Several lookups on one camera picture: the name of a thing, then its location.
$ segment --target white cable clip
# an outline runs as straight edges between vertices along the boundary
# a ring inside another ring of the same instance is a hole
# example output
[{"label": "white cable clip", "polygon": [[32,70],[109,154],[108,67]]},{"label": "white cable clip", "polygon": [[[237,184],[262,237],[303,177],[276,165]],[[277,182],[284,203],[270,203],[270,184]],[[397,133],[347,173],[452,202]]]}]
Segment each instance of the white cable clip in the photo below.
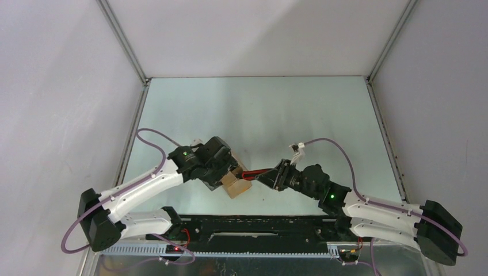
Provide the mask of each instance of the white cable clip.
[{"label": "white cable clip", "polygon": [[305,156],[305,152],[303,151],[303,149],[305,148],[305,144],[303,142],[300,142],[298,144],[293,144],[288,147],[292,148],[294,152],[290,164],[296,165]]}]

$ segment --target small cardboard box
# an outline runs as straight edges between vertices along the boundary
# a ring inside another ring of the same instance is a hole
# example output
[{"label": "small cardboard box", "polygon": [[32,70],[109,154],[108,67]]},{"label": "small cardboard box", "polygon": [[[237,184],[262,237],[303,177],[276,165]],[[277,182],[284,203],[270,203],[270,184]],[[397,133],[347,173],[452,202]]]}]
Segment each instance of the small cardboard box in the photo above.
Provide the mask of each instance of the small cardboard box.
[{"label": "small cardboard box", "polygon": [[230,171],[226,175],[224,175],[224,177],[220,181],[229,197],[235,198],[236,196],[249,190],[249,188],[251,188],[253,184],[248,180],[238,179],[237,177],[235,177],[243,171],[247,171],[247,168],[242,164],[241,160],[239,159],[239,157],[237,157],[235,152],[232,152],[232,157],[237,160],[239,166],[233,171]]}]

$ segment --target metal corner post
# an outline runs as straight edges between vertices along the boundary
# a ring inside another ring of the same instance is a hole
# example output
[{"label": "metal corner post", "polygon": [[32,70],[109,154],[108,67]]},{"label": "metal corner post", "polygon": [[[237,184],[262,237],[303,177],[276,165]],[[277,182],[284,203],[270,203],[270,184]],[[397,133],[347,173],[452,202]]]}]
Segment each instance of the metal corner post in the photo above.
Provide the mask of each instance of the metal corner post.
[{"label": "metal corner post", "polygon": [[142,82],[142,85],[147,85],[147,77],[142,70],[142,67],[134,53],[134,50],[132,49],[129,41],[127,40],[127,37],[125,36],[124,31],[122,30],[122,27],[120,26],[120,23],[115,16],[115,13],[113,12],[112,7],[110,6],[110,3],[108,0],[97,0],[98,5],[100,9],[102,10],[105,18],[107,19],[108,24],[113,30],[113,33],[117,37],[117,40],[120,43],[120,46],[122,47],[125,55],[129,59],[129,62],[131,63],[132,68],[136,71],[140,81]]},{"label": "metal corner post", "polygon": [[392,46],[395,44],[395,41],[400,35],[400,32],[402,31],[403,27],[405,27],[405,23],[408,22],[409,18],[413,13],[414,8],[416,7],[419,1],[420,0],[409,0],[407,5],[403,9],[402,15],[398,19],[398,22],[396,23],[395,28],[393,28],[393,31],[391,32],[388,41],[383,47],[380,56],[376,59],[375,65],[373,66],[373,69],[369,73],[368,79],[370,82],[373,82],[373,80],[376,78],[376,75],[378,74],[381,66],[383,65],[385,58],[390,53]]},{"label": "metal corner post", "polygon": [[372,83],[366,79],[366,86],[368,88],[368,93],[369,97],[371,99],[371,104],[373,105],[373,109],[375,111],[375,116],[376,120],[378,121],[378,126],[380,128],[384,145],[386,148],[386,152],[388,155],[388,159],[390,160],[391,168],[393,170],[393,175],[395,176],[396,180],[396,185],[398,186],[398,191],[400,192],[400,197],[402,201],[409,203],[409,194],[407,190],[405,189],[404,183],[403,183],[403,174],[401,173],[401,170],[398,165],[398,160],[397,160],[397,155],[395,154],[395,151],[393,149],[392,142],[390,140],[390,137],[388,135],[386,123],[383,119],[379,104],[378,104],[378,99],[376,99],[376,95],[373,89]]},{"label": "metal corner post", "polygon": [[144,104],[146,103],[147,93],[149,91],[149,85],[151,84],[151,80],[149,79],[142,88],[141,95],[139,97],[137,107],[135,110],[134,118],[131,122],[131,128],[129,130],[129,134],[125,141],[124,151],[120,158],[119,166],[117,167],[117,177],[115,178],[113,187],[122,184],[125,172],[127,170],[127,164],[129,163],[129,158],[131,156],[132,146],[134,145],[134,140],[136,138],[137,128],[139,126],[139,121],[142,116],[142,110],[144,109]]}]

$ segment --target robotic arm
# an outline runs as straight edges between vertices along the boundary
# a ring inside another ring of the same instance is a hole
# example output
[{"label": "robotic arm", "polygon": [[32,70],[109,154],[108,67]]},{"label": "robotic arm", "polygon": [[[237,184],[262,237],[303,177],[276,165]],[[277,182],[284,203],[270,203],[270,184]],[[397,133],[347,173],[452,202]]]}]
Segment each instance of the robotic arm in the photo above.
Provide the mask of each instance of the robotic arm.
[{"label": "robotic arm", "polygon": [[[92,206],[110,198],[86,216],[81,227],[93,251],[102,251],[126,237],[148,233],[171,233],[178,230],[181,220],[172,207],[153,212],[130,212],[133,208],[169,188],[191,179],[199,179],[211,190],[238,166],[230,147],[213,137],[206,144],[177,147],[168,155],[158,172],[151,170],[118,187],[97,194],[93,189],[82,193],[78,217]],[[141,179],[143,183],[114,197],[114,194]]]},{"label": "robotic arm", "polygon": [[276,191],[292,188],[318,200],[319,208],[337,217],[335,228],[344,239],[376,237],[420,250],[444,265],[456,263],[458,243],[428,220],[442,225],[457,238],[463,227],[439,203],[427,200],[423,206],[402,204],[368,195],[362,195],[362,200],[349,187],[332,182],[318,164],[297,170],[295,165],[304,155],[304,144],[291,147],[295,151],[292,160],[282,159],[275,168],[254,175],[254,179]]},{"label": "robotic arm", "polygon": [[[291,188],[318,200],[319,208],[336,216],[335,230],[344,240],[377,237],[420,250],[429,259],[444,265],[456,263],[462,226],[440,204],[427,200],[420,206],[368,195],[360,197],[357,191],[332,182],[318,164],[297,170],[295,166],[304,155],[305,145],[291,147],[295,151],[292,160],[282,159],[275,168],[246,171],[236,177],[258,180],[276,191]],[[230,147],[222,139],[213,137],[205,144],[177,147],[159,171],[151,170],[99,194],[93,189],[85,191],[80,199],[79,220],[87,210],[102,202],[80,222],[89,245],[93,251],[102,251],[131,236],[179,233],[182,221],[172,207],[153,212],[131,210],[152,196],[191,179],[199,179],[214,190],[222,185],[221,179],[237,167]],[[143,179],[142,183],[120,193]],[[452,236],[441,231],[439,225]]]}]

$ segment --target reflective metal surface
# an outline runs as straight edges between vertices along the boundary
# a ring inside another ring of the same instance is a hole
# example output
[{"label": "reflective metal surface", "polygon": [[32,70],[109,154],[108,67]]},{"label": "reflective metal surface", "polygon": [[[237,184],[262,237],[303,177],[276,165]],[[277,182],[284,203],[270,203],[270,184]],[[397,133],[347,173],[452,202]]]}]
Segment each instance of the reflective metal surface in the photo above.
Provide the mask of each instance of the reflective metal surface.
[{"label": "reflective metal surface", "polygon": [[[370,262],[369,247],[361,250],[360,260]],[[187,266],[166,266],[164,262],[147,262],[130,270],[112,273],[101,266],[123,269],[150,257],[104,256],[99,258],[94,275],[177,275],[177,276],[288,276],[288,275],[374,275],[365,265],[342,266],[337,260],[318,258],[214,258],[201,257]],[[398,246],[375,247],[375,259],[382,276],[427,275],[419,252]]]}]

